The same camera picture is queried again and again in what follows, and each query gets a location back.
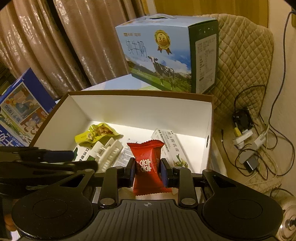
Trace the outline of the red candy wrapper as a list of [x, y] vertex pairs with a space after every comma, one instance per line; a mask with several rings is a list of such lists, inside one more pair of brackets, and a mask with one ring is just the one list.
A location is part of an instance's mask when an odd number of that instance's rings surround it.
[[133, 193], [136, 196], [170, 193], [159, 177], [161, 149], [164, 143], [150, 140], [144, 143], [127, 143], [136, 164]]

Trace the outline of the yellow snack packet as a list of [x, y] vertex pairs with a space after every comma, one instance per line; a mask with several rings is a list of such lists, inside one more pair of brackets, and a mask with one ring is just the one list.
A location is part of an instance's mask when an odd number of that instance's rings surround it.
[[74, 137], [76, 144], [90, 143], [95, 144], [104, 137], [116, 137], [119, 133], [106, 123], [91, 125], [89, 129]]

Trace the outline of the white long carton box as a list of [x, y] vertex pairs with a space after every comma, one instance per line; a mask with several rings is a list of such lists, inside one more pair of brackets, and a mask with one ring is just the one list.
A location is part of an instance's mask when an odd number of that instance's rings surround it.
[[161, 158], [165, 158], [171, 167], [189, 168], [187, 157], [183, 152], [181, 144], [176, 134], [172, 130], [156, 129], [152, 136], [152, 140], [160, 140], [164, 143], [161, 151]]

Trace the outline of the plaid tablecloth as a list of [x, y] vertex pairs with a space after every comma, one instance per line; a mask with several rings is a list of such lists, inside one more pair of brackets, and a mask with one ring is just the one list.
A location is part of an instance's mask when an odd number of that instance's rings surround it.
[[[124, 75], [118, 78], [114, 78], [112, 80], [108, 80], [106, 82], [102, 82], [100, 84], [88, 87], [83, 89], [84, 91], [87, 90], [159, 90], [152, 85], [143, 82], [131, 74]], [[218, 146], [212, 138], [211, 141], [211, 152], [210, 152], [210, 162], [209, 162], [210, 169], [219, 172], [227, 176], [227, 170], [225, 164], [223, 162], [222, 156], [218, 149]]]

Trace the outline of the green white medicine box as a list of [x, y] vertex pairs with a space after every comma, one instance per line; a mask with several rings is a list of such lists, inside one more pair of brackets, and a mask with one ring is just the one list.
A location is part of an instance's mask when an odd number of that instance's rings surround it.
[[77, 145], [73, 151], [73, 161], [95, 161], [96, 154], [92, 150], [93, 146], [94, 145], [90, 143], [82, 143], [81, 145]]

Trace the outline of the dark blue milk carton box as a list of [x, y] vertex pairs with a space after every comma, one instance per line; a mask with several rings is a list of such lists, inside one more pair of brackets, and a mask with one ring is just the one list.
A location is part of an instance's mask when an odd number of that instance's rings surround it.
[[29, 146], [55, 105], [29, 68], [1, 95], [1, 146]]

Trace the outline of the brown cardboard box white inside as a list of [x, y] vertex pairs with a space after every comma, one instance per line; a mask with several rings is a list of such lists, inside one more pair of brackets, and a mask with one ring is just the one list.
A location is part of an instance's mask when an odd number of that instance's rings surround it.
[[145, 142], [156, 129], [172, 130], [194, 173], [208, 166], [213, 133], [209, 95], [152, 90], [90, 90], [63, 96], [33, 138], [41, 149], [73, 150], [74, 137], [107, 123], [122, 141]]

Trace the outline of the power strip with adapters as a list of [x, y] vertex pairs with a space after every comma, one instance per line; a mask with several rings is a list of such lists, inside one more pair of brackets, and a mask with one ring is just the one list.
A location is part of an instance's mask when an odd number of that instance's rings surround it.
[[254, 136], [254, 121], [251, 118], [248, 108], [242, 108], [234, 111], [232, 114], [232, 123], [234, 127], [235, 138], [233, 144], [239, 149], [238, 157], [235, 161], [243, 165], [248, 172], [254, 171], [259, 166], [259, 154], [255, 154], [267, 141], [269, 125], [258, 134], [255, 140], [251, 140]]

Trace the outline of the steel kettle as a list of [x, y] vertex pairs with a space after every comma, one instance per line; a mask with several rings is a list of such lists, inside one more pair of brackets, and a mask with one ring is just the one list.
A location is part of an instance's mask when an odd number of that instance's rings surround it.
[[295, 197], [283, 197], [278, 200], [283, 210], [283, 220], [276, 234], [278, 240], [295, 240]]

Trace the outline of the brown curtain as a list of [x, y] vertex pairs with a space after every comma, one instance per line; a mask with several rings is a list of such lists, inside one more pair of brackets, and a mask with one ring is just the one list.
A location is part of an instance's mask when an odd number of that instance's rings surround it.
[[1, 1], [1, 64], [32, 69], [53, 98], [127, 75], [115, 27], [145, 1]]

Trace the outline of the light blue cow milk box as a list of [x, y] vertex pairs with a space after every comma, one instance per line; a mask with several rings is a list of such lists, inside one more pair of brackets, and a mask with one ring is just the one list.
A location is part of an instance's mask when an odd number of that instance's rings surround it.
[[207, 16], [143, 16], [115, 28], [130, 73], [160, 90], [205, 93], [216, 80], [219, 27]]

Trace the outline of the beige quilted chair cover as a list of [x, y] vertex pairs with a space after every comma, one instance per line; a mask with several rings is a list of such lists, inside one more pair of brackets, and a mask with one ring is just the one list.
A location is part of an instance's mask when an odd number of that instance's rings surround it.
[[218, 69], [213, 96], [214, 130], [226, 127], [235, 110], [259, 115], [273, 59], [273, 35], [244, 16], [211, 14], [218, 21]]

